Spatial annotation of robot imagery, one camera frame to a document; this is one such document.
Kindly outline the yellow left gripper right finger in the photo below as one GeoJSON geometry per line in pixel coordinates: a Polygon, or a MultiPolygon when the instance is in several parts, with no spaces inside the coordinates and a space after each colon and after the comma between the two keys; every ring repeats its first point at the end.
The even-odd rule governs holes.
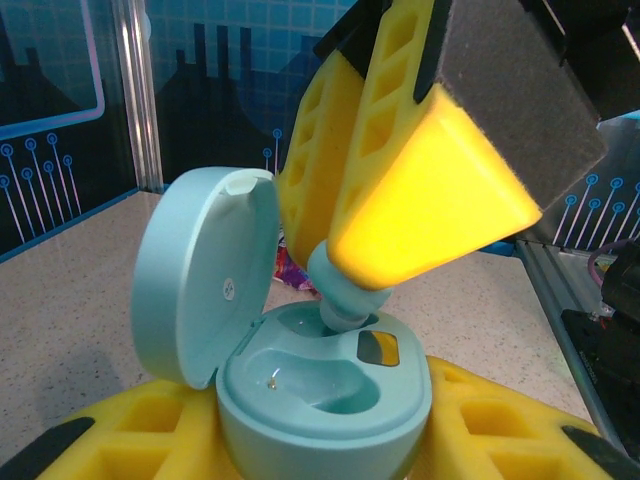
{"type": "Polygon", "coordinates": [[[636,462],[591,423],[427,359],[433,402],[409,479],[633,479],[636,462]]]}

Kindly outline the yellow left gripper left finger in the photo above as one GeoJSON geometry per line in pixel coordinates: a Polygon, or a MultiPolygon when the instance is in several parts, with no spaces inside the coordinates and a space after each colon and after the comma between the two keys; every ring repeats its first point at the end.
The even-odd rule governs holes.
{"type": "Polygon", "coordinates": [[[4,479],[237,479],[212,388],[155,380],[46,430],[1,466],[4,479]]]}

